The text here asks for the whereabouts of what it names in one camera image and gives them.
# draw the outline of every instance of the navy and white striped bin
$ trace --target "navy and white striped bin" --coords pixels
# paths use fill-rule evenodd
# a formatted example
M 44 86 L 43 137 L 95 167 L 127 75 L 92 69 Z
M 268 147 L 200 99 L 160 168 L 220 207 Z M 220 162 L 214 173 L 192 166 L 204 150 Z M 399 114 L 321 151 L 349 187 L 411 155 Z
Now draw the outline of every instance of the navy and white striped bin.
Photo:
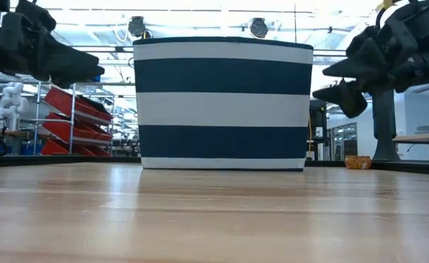
M 305 164 L 313 48 L 240 37 L 134 43 L 144 168 Z

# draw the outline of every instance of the red storage tray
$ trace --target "red storage tray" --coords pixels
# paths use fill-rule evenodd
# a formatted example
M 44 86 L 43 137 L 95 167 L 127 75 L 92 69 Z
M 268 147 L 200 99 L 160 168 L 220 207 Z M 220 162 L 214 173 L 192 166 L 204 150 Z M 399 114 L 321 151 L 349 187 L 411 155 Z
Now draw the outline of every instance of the red storage tray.
M 50 113 L 47 116 L 47 119 L 55 120 L 65 120 L 69 121 L 70 119 L 66 116 L 62 116 L 56 113 Z M 42 125 L 49 132 L 53 133 L 55 136 L 60 138 L 66 143 L 69 143 L 69 136 L 71 130 L 70 123 L 54 123 L 54 122 L 45 122 Z M 98 134 L 87 127 L 85 124 L 82 124 L 79 121 L 75 121 L 75 126 L 73 127 L 73 137 L 85 138 L 85 139 L 94 139 Z
M 98 127 L 97 125 L 94 125 L 92 123 L 85 123 L 83 122 L 90 130 L 92 130 L 93 132 L 96 132 L 97 135 L 95 136 L 94 139 L 96 140 L 104 140 L 104 141 L 111 141 L 112 140 L 112 135 L 108 134 L 107 132 L 105 132 L 104 130 L 100 129 L 100 127 Z
M 96 156 L 112 156 L 110 153 L 95 145 L 86 146 L 88 150 L 90 150 Z
M 55 107 L 65 115 L 71 115 L 72 95 L 61 90 L 60 88 L 52 87 L 45 96 L 45 101 Z M 82 99 L 75 100 L 75 118 L 82 121 L 108 125 L 112 120 L 112 115 L 104 114 L 94 109 L 91 105 L 84 102 Z
M 82 145 L 73 145 L 73 153 L 77 153 L 82 156 L 96 156 L 92 150 L 88 149 L 88 146 Z
M 42 155 L 68 154 L 68 150 L 68 145 L 64 144 L 62 141 L 48 139 L 40 153 Z

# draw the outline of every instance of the ceiling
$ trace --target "ceiling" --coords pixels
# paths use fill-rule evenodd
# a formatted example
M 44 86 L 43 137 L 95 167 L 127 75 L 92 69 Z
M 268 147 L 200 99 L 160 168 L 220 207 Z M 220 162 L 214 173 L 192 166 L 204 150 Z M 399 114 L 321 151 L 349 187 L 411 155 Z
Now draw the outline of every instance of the ceiling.
M 313 45 L 316 50 L 345 50 L 351 39 L 375 20 L 375 8 L 381 0 L 367 1 L 241 1 L 241 0 L 38 0 L 57 21 L 53 36 L 60 42 L 81 46 L 77 49 L 97 51 L 115 46 L 131 49 L 134 37 L 126 32 L 132 16 L 143 16 L 153 37 L 236 36 L 252 37 L 248 24 L 253 18 L 264 18 L 267 39 Z M 11 1 L 14 9 L 18 0 Z M 134 82 L 128 66 L 131 53 L 92 53 L 105 68 L 103 83 Z M 325 77 L 326 65 L 342 57 L 316 56 L 312 90 L 323 88 L 334 80 Z M 94 89 L 101 94 L 134 96 L 134 86 L 106 86 Z M 121 100 L 118 107 L 136 110 L 134 98 Z

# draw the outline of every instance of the black post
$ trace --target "black post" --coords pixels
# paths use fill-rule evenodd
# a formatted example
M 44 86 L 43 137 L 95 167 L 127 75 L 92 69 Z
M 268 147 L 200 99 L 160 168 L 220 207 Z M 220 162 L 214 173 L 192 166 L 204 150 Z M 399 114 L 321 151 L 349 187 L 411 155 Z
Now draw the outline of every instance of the black post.
M 372 94 L 373 135 L 377 139 L 373 160 L 400 161 L 396 152 L 395 97 L 393 90 Z

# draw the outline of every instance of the ceiling light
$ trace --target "ceiling light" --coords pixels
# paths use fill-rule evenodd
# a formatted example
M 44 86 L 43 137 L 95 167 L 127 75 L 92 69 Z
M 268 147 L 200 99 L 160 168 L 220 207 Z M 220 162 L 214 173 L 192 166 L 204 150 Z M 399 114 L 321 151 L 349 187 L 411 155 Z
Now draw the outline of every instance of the ceiling light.
M 142 39 L 151 39 L 151 38 L 153 38 L 153 35 L 149 30 L 144 30 L 141 38 Z
M 336 105 L 336 104 L 329 105 L 326 107 L 326 110 L 331 110 L 332 108 L 337 107 L 337 106 L 338 105 Z
M 34 94 L 21 94 L 21 96 L 25 97 L 25 96 L 35 96 Z
M 345 50 L 314 50 L 314 56 L 347 57 Z
M 267 26 L 264 18 L 253 18 L 250 25 L 251 35 L 258 39 L 264 39 L 267 34 Z
M 74 49 L 78 51 L 83 52 L 115 52 L 114 47 L 73 47 Z
M 128 23 L 128 31 L 133 37 L 141 37 L 146 30 L 144 25 L 144 17 L 137 16 L 133 17 L 132 20 Z

